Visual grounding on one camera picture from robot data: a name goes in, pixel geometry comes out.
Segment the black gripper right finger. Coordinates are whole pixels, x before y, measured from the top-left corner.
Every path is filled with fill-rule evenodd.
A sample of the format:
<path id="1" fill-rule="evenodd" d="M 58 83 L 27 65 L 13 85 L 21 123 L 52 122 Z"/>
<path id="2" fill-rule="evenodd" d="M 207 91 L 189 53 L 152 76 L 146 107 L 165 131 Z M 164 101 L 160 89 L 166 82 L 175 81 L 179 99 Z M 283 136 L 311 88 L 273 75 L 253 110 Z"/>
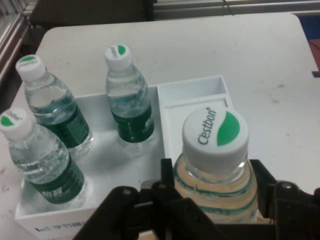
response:
<path id="1" fill-rule="evenodd" d="M 277 240 L 320 238 L 320 189 L 313 194 L 295 183 L 276 180 L 258 159 L 250 161 L 257 182 L 258 209 L 273 221 Z"/>

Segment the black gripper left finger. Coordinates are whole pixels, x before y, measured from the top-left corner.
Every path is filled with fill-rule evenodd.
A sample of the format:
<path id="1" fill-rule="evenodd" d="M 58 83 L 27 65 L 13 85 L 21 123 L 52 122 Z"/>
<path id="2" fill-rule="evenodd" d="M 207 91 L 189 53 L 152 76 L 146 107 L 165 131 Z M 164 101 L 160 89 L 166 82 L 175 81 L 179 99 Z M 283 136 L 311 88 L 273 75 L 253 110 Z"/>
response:
<path id="1" fill-rule="evenodd" d="M 76 240 L 136 240 L 153 231 L 160 240 L 213 240 L 211 220 L 175 189 L 172 161 L 160 161 L 161 178 L 151 188 L 114 188 L 102 201 Z"/>

